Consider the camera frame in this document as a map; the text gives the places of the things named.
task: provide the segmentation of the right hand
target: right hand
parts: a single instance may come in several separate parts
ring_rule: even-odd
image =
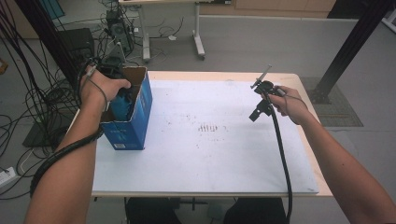
[[[286,95],[279,97],[270,94],[269,97],[283,117],[289,116],[296,124],[301,124],[304,118],[311,115],[297,90],[285,86],[276,86],[275,89],[277,88],[284,91]]]

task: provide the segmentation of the power strip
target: power strip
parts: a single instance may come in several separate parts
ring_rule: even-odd
[[[6,184],[10,183],[10,182],[13,181],[14,179],[17,179],[17,178],[18,178],[18,177],[15,175],[14,168],[9,167],[7,170],[8,170],[8,173],[6,173],[5,171],[3,171],[2,173],[0,173],[0,188],[2,188],[3,186],[5,186]]]

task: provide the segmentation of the gray floor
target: gray floor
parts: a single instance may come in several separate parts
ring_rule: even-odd
[[[344,43],[356,21],[288,20],[270,18],[202,17],[201,38],[205,60],[196,56],[191,38],[191,21],[186,20],[176,41],[151,40],[151,52],[157,57],[146,64],[148,70],[260,72],[268,63],[271,72],[294,73],[300,77],[321,77]],[[39,50],[36,41],[29,42]],[[11,63],[1,47],[0,57]],[[396,201],[396,35],[379,24],[337,85],[354,108],[364,127],[328,128],[384,186]],[[11,65],[0,76],[0,114],[18,117],[25,110],[22,103],[26,89]],[[21,141],[33,121],[24,119],[17,127],[2,167],[14,166],[26,151]],[[2,197],[26,192],[29,180],[23,180]],[[223,213],[233,199],[200,199],[220,205]],[[21,223],[29,197],[0,201],[0,223]],[[182,205],[177,215],[183,223],[210,223],[209,205]],[[123,199],[101,198],[92,202],[88,223],[124,222]],[[333,198],[294,198],[292,223],[347,223]]]

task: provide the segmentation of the desk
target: desk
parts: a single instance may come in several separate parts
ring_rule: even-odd
[[[120,0],[121,6],[135,6],[139,15],[140,25],[143,34],[143,61],[147,63],[150,60],[149,52],[149,33],[147,32],[147,26],[145,19],[147,17],[146,11],[153,11],[152,15],[162,15],[166,10],[172,10],[174,14],[178,15],[179,12],[192,13],[195,17],[195,29],[192,31],[195,46],[198,51],[198,55],[205,58],[205,51],[202,45],[201,37],[199,35],[199,2],[203,0]]]
[[[203,110],[202,112],[195,115],[192,114],[193,111],[189,110],[191,107],[188,106],[184,106],[184,108],[187,109],[176,115],[171,115],[168,112],[166,112],[167,114],[164,114],[162,112],[169,111],[169,107],[179,106],[180,108],[180,105],[172,105],[172,102],[167,102],[168,105],[166,105],[163,101],[163,99],[166,99],[166,97],[164,96],[165,98],[163,98],[160,94],[170,94],[176,98],[183,98],[185,96],[172,92],[172,90],[179,90],[178,88],[180,88],[175,88],[173,85],[180,85],[180,83],[185,84],[187,81],[190,82],[189,87],[191,87],[191,92],[195,93],[194,95],[196,95],[196,99],[194,101],[197,101],[197,99],[198,101],[199,99],[207,99],[207,97],[205,98],[201,95],[201,91],[204,90],[196,89],[201,87],[203,83],[212,85],[207,88],[208,92],[213,92],[213,90],[218,89],[216,88],[216,85],[219,85],[219,88],[229,88],[229,92],[231,94],[228,94],[227,92],[219,92],[219,95],[214,97],[217,100],[215,100],[213,103],[220,103],[219,99],[221,97],[224,99],[224,96],[235,95],[235,93],[237,93],[236,95],[242,95],[239,94],[241,93],[240,85],[242,84],[243,88],[245,88],[246,84],[246,89],[248,89],[248,92],[252,92],[253,96],[258,98],[249,100],[237,99],[236,97],[233,98],[232,105],[248,105],[248,113],[251,113],[261,98],[252,90],[250,90],[249,86],[254,82],[255,78],[260,76],[259,73],[149,71],[148,76],[151,80],[153,91],[153,107],[151,109],[150,121],[148,123],[146,148],[142,151],[115,151],[108,143],[106,137],[101,137],[98,140],[92,196],[246,197],[287,195],[286,181],[283,170],[281,170],[281,161],[280,157],[278,156],[279,152],[277,145],[275,148],[259,147],[260,150],[252,152],[250,149],[258,145],[254,144],[254,146],[251,147],[242,147],[234,151],[225,152],[222,146],[229,147],[230,145],[227,145],[227,141],[223,141],[223,139],[219,138],[220,132],[216,133],[216,127],[219,129],[219,131],[223,130],[223,133],[227,132],[227,130],[221,126],[222,121],[217,121],[219,118],[215,118],[217,120],[207,120],[207,123],[203,124],[202,120],[199,120],[198,118],[200,115],[207,113],[207,111],[210,113],[216,111],[215,106],[208,106],[210,107],[208,108],[209,110]],[[315,114],[313,106],[310,104],[308,96],[304,91],[304,87],[296,75],[268,74],[265,79],[299,90],[308,108]],[[245,140],[245,143],[248,143],[250,140],[254,141],[253,138],[249,139],[249,141],[246,141],[246,139],[249,138],[249,136],[254,137],[254,130],[260,129],[260,127],[264,127],[265,125],[267,125],[265,128],[271,129],[270,125],[272,123],[272,119],[267,118],[264,114],[262,114],[261,117],[253,123],[248,119],[248,115],[245,115],[247,111],[243,111],[243,109],[240,107],[231,107],[230,110],[227,110],[232,113],[230,116],[243,115],[243,117],[246,117],[246,122],[244,122],[244,124],[237,124],[238,129],[239,127],[242,127],[241,125],[243,125],[242,129],[246,128],[249,130],[249,132],[253,130],[253,133],[248,134],[246,132],[241,132],[239,137],[235,137],[234,140],[231,140],[234,143],[240,144],[240,142],[237,141],[238,139]],[[296,134],[297,136],[297,138],[291,139],[290,144],[288,141],[290,141],[291,136],[282,135],[284,138],[285,154],[287,156],[288,165],[290,166],[290,178],[294,195],[331,196],[332,194],[326,182],[324,181],[323,175],[318,168],[318,163],[313,155],[312,149],[307,144],[301,128],[292,124],[288,118],[282,119],[280,116],[278,116],[278,119],[282,133],[290,133],[288,135]],[[195,128],[192,128],[192,130],[195,132],[200,131],[200,129],[201,131],[207,130],[208,132],[198,133],[200,135],[196,135],[196,139],[189,140],[188,136],[191,134],[191,132],[189,129],[185,128],[190,124],[196,126]],[[177,127],[183,129],[183,131],[179,134],[179,136],[173,136],[173,140],[163,139],[164,137],[169,137],[169,135],[167,135],[169,132],[175,131],[172,130],[174,125],[178,125]],[[290,127],[291,131],[285,129],[282,131],[282,128],[285,128],[285,125],[286,127]],[[235,130],[233,127],[228,128],[230,133]],[[262,138],[263,133],[265,132],[259,131],[257,137]],[[169,148],[167,145],[169,144],[169,141],[173,142],[173,146],[176,147]],[[274,141],[276,141],[275,135],[272,138],[263,138],[262,141],[268,146],[271,144],[273,145],[275,144]],[[298,155],[292,154],[293,151],[290,150],[290,148],[294,147],[292,146],[293,143],[296,143],[296,146],[302,145],[303,153]],[[318,185],[317,189],[315,189],[315,186],[310,189],[311,187],[307,186],[306,183],[296,184],[296,182],[299,182],[299,178],[301,177],[299,175],[306,177],[305,173],[299,173],[299,168],[294,168],[296,167],[296,164],[293,164],[295,161],[299,160],[299,155],[304,155],[304,152],[307,157],[306,165],[308,168],[312,168],[311,172],[313,171],[312,176]],[[267,167],[266,165],[269,163],[260,161],[265,161],[266,156],[270,155],[268,153],[271,153],[271,155],[275,158],[273,161],[277,168],[267,169],[265,167]],[[245,166],[250,166],[251,164],[253,164],[253,171],[245,168]],[[241,167],[241,172],[239,172],[239,170],[234,170],[234,173],[230,173],[230,170],[234,169],[235,167]]]

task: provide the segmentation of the white table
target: white table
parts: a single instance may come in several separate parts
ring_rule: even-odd
[[[192,31],[195,46],[198,55],[205,58],[205,51],[199,35],[199,2],[211,2],[212,0],[120,0],[122,6],[135,6],[139,15],[140,25],[143,34],[143,61],[147,63],[150,60],[149,52],[149,33],[145,19],[152,16],[161,16],[170,11],[173,17],[179,15],[193,15],[195,18],[195,26]]]
[[[248,118],[259,75],[149,71],[146,148],[116,151],[100,138],[92,196],[286,196],[272,119]],[[313,111],[296,75],[265,79],[298,89]],[[278,120],[294,195],[331,196],[301,128]]]

